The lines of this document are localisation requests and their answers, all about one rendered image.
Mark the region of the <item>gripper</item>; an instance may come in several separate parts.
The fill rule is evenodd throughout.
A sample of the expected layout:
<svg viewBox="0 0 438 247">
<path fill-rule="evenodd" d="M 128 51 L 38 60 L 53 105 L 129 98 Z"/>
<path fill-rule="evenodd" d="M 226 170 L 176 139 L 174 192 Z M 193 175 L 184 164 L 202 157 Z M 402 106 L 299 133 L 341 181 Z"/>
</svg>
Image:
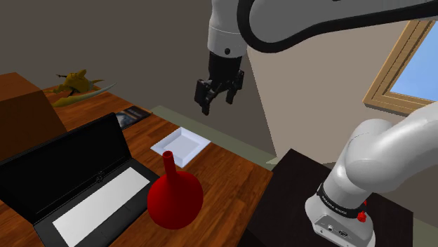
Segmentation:
<svg viewBox="0 0 438 247">
<path fill-rule="evenodd" d="M 199 79 L 196 84 L 194 101 L 199 104 L 204 115 L 208 116 L 210 104 L 219 94 L 222 82 L 233 80 L 239 73 L 242 57 L 224 58 L 213 52 L 209 53 L 208 80 Z M 227 90 L 226 102 L 232 104 L 237 91 L 241 87 L 230 86 Z"/>
</svg>

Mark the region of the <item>white square tray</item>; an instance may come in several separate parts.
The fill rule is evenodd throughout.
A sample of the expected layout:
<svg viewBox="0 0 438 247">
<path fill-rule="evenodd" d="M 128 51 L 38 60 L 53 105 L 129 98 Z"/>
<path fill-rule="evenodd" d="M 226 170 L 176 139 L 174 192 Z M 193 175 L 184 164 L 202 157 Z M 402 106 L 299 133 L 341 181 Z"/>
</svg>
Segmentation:
<svg viewBox="0 0 438 247">
<path fill-rule="evenodd" d="M 179 127 L 151 146 L 151 150 L 160 155 L 165 151 L 171 151 L 175 164 L 180 168 L 184 168 L 210 143 L 210 140 L 185 128 Z"/>
</svg>

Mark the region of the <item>dark book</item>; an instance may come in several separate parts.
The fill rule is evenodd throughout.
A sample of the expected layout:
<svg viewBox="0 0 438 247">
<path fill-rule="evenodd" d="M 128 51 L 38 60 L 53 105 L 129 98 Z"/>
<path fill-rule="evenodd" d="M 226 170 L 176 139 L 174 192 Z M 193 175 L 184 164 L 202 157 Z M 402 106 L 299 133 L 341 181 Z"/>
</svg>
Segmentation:
<svg viewBox="0 0 438 247">
<path fill-rule="evenodd" d="M 116 113 L 116 117 L 122 130 L 146 119 L 150 115 L 150 112 L 138 106 L 131 106 Z"/>
</svg>

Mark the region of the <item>red round-bellied vase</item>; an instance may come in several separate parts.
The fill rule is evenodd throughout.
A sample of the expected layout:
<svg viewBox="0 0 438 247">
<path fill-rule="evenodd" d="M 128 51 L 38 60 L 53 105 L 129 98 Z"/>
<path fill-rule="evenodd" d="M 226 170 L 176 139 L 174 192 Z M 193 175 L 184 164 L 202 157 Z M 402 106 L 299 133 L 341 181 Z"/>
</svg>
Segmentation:
<svg viewBox="0 0 438 247">
<path fill-rule="evenodd" d="M 171 151 L 165 151 L 162 157 L 166 174 L 150 187 L 147 209 L 158 226 L 182 229 L 198 216 L 204 201 L 203 189 L 193 174 L 176 170 Z"/>
</svg>

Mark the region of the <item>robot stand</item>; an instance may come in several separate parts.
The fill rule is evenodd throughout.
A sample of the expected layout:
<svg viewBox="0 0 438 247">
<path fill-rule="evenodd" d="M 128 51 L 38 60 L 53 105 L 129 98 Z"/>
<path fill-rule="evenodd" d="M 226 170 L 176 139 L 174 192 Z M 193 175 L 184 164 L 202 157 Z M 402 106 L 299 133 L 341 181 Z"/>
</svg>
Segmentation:
<svg viewBox="0 0 438 247">
<path fill-rule="evenodd" d="M 337 247 L 314 233 L 305 213 L 330 169 L 290 149 L 273 176 L 237 247 Z M 373 193 L 367 199 L 376 247 L 413 247 L 413 213 Z"/>
</svg>

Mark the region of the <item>yellow dragon figure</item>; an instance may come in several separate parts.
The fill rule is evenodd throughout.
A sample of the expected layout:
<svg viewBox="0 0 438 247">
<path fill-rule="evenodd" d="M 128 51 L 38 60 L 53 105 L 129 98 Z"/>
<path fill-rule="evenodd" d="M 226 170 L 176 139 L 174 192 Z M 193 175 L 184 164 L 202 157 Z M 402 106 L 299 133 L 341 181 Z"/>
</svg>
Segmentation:
<svg viewBox="0 0 438 247">
<path fill-rule="evenodd" d="M 69 105 L 73 105 L 74 103 L 95 97 L 115 86 L 115 84 L 112 84 L 105 88 L 98 89 L 95 84 L 97 82 L 103 81 L 103 79 L 88 80 L 86 78 L 86 73 L 87 71 L 85 69 L 82 69 L 78 72 L 72 72 L 67 75 L 57 74 L 57 77 L 65 79 L 63 83 L 59 84 L 53 90 L 44 92 L 58 94 L 64 91 L 69 91 L 69 94 L 66 97 L 60 98 L 59 100 L 51 103 L 51 106 L 66 107 Z"/>
</svg>

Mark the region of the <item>black open laptop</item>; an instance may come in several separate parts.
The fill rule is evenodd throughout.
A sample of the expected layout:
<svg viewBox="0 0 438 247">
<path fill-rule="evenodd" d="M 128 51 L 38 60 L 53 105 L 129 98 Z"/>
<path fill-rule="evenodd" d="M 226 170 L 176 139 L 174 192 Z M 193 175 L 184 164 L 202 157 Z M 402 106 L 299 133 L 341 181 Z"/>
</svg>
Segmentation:
<svg viewBox="0 0 438 247">
<path fill-rule="evenodd" d="M 0 200 L 45 247 L 110 247 L 147 210 L 158 177 L 110 113 L 0 162 Z"/>
</svg>

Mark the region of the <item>brown box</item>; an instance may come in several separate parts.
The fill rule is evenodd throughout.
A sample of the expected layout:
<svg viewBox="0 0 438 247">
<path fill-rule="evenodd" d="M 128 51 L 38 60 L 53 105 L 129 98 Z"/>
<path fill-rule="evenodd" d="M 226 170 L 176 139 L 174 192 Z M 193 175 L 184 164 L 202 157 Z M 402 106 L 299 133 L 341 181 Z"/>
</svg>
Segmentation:
<svg viewBox="0 0 438 247">
<path fill-rule="evenodd" d="M 66 132 L 40 88 L 16 72 L 0 75 L 0 161 Z"/>
</svg>

